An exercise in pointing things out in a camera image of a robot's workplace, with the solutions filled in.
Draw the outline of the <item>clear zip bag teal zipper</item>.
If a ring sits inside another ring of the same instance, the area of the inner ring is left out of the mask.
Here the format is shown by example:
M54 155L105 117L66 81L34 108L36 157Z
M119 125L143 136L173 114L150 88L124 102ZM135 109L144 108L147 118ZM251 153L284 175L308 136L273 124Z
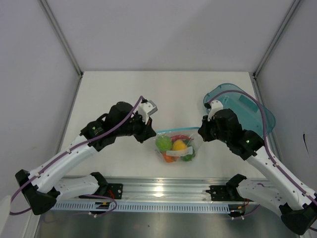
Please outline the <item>clear zip bag teal zipper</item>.
M155 153L166 163L187 163L196 158L203 142L198 127L182 127L157 131Z

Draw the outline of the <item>dark green toy bell pepper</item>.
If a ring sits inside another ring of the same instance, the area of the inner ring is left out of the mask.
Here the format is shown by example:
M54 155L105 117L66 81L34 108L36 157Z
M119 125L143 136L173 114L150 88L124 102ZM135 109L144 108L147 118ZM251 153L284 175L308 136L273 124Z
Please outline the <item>dark green toy bell pepper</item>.
M181 160L184 162L192 161L195 158L196 154L193 152L193 154L187 154L186 156L181 157Z

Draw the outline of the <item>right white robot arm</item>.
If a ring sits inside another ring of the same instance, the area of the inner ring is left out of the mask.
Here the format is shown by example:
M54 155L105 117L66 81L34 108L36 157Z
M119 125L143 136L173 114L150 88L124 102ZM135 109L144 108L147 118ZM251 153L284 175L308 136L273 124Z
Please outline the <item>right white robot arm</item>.
M303 235L317 220L317 193L300 181L272 153L257 133L242 128L231 109L221 109L202 118L198 130L203 141L219 140L229 150L261 172L275 190L263 187L241 176L238 183L227 186L232 200L248 198L277 214L283 224L297 235Z

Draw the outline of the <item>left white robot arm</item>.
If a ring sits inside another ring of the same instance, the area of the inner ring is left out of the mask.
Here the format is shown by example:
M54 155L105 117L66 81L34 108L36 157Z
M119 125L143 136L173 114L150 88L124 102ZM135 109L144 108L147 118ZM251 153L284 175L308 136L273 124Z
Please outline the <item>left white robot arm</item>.
M63 180L85 159L113 144L118 137L133 136L138 142L155 137L151 115L157 106L144 98L136 105L118 102L108 113L89 122L64 150L31 171L20 170L15 178L34 215L51 210L58 201L74 197L114 199L111 188L99 172L86 177Z

